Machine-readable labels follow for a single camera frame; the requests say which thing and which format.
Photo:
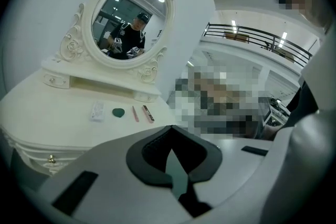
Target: black rectangular slot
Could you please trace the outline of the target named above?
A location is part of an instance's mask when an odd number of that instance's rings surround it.
[[[252,154],[260,155],[260,156],[266,156],[267,150],[262,150],[261,148],[251,147],[251,146],[244,146],[242,151],[246,151]]]
[[[71,216],[84,195],[88,192],[98,174],[84,171],[54,201],[53,206]]]

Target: oval mirror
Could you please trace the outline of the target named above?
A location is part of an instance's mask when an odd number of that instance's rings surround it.
[[[92,17],[92,35],[102,53],[133,59],[155,45],[166,17],[166,0],[100,0]]]

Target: black metal railing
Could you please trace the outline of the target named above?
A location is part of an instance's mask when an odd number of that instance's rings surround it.
[[[279,36],[265,31],[245,26],[208,24],[203,36],[215,36],[233,39],[247,44],[257,44],[261,48],[274,52],[302,67],[307,64],[312,56],[312,54],[308,51],[286,39],[282,39]]]

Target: gold drawer handle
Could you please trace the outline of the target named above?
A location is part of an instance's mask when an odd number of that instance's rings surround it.
[[[49,155],[48,162],[49,163],[55,163],[56,162],[53,155]]]

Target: white mirror frame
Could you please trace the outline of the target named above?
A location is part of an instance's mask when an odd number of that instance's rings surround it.
[[[87,5],[80,4],[77,16],[78,20],[68,31],[60,46],[60,56],[63,60],[73,63],[95,61],[105,67],[118,70],[137,70],[140,74],[140,81],[153,83],[157,68],[158,58],[167,49],[166,44],[170,37],[175,16],[174,0],[166,0],[167,15],[165,28],[156,44],[143,55],[130,60],[116,60],[100,51],[92,35],[92,16],[100,0],[91,0]]]

